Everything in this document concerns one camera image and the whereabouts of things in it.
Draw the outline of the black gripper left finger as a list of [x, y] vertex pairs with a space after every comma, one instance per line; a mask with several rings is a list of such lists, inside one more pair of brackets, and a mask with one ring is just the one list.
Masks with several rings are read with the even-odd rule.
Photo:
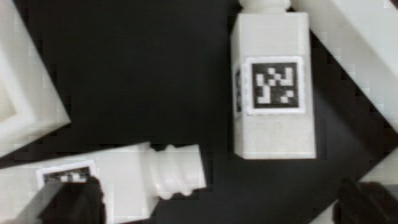
[[81, 183], [46, 183], [15, 216], [15, 224], [104, 224], [104, 221], [97, 178]]

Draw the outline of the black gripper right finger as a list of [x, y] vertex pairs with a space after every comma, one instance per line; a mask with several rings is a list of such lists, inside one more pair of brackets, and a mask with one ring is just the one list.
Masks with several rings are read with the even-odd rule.
[[398, 185], [341, 181], [333, 224], [398, 224]]

